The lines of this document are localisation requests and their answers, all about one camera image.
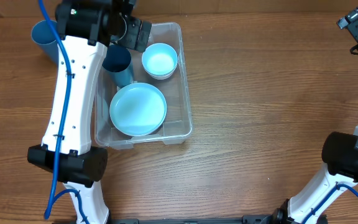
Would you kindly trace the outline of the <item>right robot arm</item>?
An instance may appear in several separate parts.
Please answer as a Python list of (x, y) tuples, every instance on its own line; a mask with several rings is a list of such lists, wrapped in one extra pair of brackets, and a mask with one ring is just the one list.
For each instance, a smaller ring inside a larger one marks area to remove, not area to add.
[[(358, 55), (358, 10), (338, 21), (355, 38), (351, 54)], [(286, 200), (263, 223), (321, 223), (323, 212), (345, 191), (356, 197), (358, 184), (358, 125), (353, 134), (333, 132), (325, 140), (323, 165), (296, 196)]]

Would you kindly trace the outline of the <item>light blue bowl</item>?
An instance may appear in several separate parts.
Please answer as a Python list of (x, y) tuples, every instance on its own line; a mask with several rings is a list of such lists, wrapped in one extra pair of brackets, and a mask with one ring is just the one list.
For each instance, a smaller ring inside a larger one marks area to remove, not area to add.
[(148, 74), (162, 75), (174, 72), (177, 65), (177, 52), (165, 43), (152, 44), (142, 54), (142, 66)]

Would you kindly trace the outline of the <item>dark blue cup front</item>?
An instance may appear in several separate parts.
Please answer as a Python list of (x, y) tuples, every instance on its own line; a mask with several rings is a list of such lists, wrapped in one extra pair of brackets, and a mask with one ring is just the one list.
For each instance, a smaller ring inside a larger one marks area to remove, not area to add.
[(123, 88), (134, 82), (132, 57), (126, 48), (110, 45), (102, 66), (117, 87)]

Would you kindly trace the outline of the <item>grey bowl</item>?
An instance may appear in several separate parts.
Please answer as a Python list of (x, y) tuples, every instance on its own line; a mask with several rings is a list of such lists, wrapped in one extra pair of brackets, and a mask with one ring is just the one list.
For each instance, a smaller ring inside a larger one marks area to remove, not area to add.
[(173, 75), (173, 72), (162, 74), (162, 75), (150, 73), (150, 76), (156, 80), (166, 80), (166, 79), (170, 78), (172, 75)]

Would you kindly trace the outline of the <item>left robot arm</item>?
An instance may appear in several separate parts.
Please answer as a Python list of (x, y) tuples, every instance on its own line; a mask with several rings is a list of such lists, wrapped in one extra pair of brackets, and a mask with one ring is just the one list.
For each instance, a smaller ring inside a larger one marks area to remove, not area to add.
[(132, 15), (135, 0), (63, 1), (45, 18), (58, 49), (52, 112), (42, 142), (27, 151), (29, 163), (52, 174), (44, 218), (64, 185), (77, 223), (110, 223), (101, 179), (108, 152), (91, 142), (90, 126), (99, 73), (111, 44), (143, 52), (151, 23)]

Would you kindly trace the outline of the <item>dark blue cup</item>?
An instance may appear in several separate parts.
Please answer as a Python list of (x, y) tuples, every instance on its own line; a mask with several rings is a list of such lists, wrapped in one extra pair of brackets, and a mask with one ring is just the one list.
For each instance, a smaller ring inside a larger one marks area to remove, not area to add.
[(31, 30), (31, 38), (33, 42), (48, 55), (49, 59), (57, 65), (58, 44), (46, 20), (40, 21), (33, 26)]
[(123, 88), (134, 82), (132, 57), (126, 48), (110, 45), (102, 66), (117, 87)]

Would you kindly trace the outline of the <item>light blue plate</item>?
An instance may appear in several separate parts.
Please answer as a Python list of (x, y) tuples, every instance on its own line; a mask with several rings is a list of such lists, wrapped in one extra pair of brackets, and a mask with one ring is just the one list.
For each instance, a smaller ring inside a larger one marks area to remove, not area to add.
[(163, 93), (148, 83), (133, 83), (121, 88), (112, 98), (110, 119), (121, 133), (146, 136), (156, 131), (167, 115)]

